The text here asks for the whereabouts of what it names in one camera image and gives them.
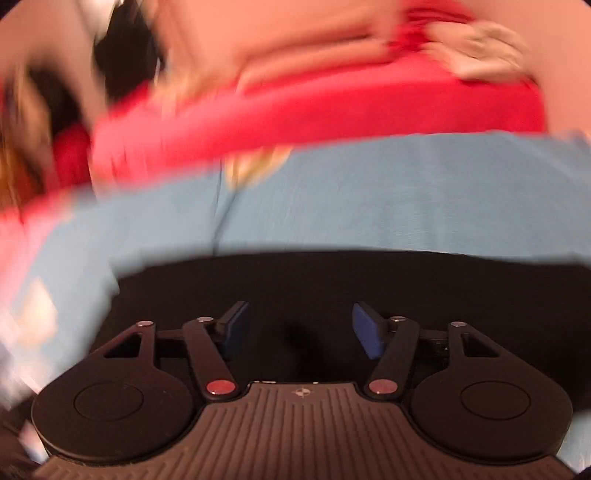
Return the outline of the black pants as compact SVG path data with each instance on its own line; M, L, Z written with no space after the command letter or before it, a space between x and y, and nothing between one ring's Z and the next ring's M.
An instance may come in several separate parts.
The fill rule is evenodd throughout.
M228 362L254 380L356 382L374 362L353 333L368 304L443 330L463 321L558 383L574 409L561 458L590 463L590 265L575 258L499 260L405 251L267 252L192 258L118 272L94 338L139 320L175 330L249 303L249 328Z

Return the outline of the blue floral bedsheet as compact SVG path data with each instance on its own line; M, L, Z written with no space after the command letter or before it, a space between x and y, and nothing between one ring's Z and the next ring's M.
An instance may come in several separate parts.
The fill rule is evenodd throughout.
M590 144L415 135L297 150L269 178L221 173L77 196L1 314L1 369L40 389L98 347L118 272L267 252L409 251L590 265Z

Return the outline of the red bedsheet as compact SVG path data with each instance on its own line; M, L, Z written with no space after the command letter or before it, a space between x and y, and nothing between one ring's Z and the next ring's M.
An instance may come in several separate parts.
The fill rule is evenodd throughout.
M93 41L74 1L24 1L1 22L1 68L53 68L92 129L93 177L152 183L231 153L366 137L508 131L547 121L530 80L455 78L418 49L398 50L395 1L149 1L178 67L209 67L223 87L171 114L148 100L106 109Z

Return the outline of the rolled cream blanket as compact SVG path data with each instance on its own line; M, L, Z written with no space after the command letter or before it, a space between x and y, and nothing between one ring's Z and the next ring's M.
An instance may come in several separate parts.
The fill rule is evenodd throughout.
M422 51L462 81L507 83L532 78L528 44L491 21L433 22Z

